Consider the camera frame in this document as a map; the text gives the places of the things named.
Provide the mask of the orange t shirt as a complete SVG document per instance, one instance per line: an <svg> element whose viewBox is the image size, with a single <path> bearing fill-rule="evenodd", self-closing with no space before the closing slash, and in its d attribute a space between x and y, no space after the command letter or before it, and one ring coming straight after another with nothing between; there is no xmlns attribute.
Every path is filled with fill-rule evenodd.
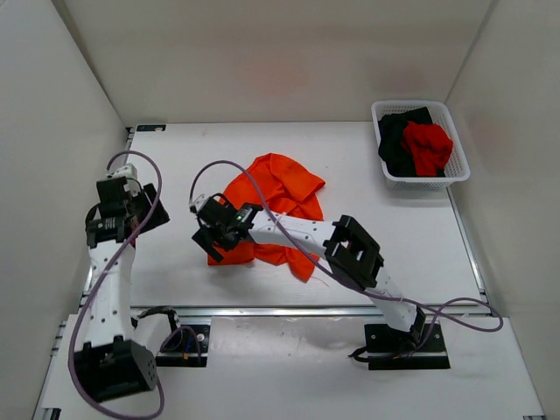
<svg viewBox="0 0 560 420"><path fill-rule="evenodd" d="M232 180L223 192L235 207L262 203L249 180L252 177L272 211L312 221L323 219L317 192L326 182L297 161L269 153L257 157L247 171L247 174L242 173ZM315 265L300 251L279 245L245 242L222 255L221 265L246 264L255 259L276 266L286 264L292 275L303 283L312 277L315 270Z"/></svg>

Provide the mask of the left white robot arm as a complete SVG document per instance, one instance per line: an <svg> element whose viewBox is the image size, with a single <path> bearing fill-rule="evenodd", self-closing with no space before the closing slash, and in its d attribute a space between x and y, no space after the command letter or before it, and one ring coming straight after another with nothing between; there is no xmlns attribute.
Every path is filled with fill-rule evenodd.
<svg viewBox="0 0 560 420"><path fill-rule="evenodd" d="M184 330L165 313L131 313L136 253L131 234L169 220L156 188L116 175L99 181L96 188L99 202L86 220L94 278L71 336L68 366L82 397L89 403L105 403L152 391L158 383L160 347L179 347Z"/></svg>

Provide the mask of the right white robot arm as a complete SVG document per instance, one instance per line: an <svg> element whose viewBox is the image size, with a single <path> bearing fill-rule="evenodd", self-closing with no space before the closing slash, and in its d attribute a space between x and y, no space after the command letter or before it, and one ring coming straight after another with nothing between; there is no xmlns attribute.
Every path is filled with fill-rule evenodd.
<svg viewBox="0 0 560 420"><path fill-rule="evenodd" d="M193 240L215 261L243 243L277 245L314 255L342 286L368 296L385 318L394 342L412 350L424 340L425 314L405 300L384 267L380 245L353 217L316 221L283 215L256 204L235 207L218 194L190 204L199 223Z"/></svg>

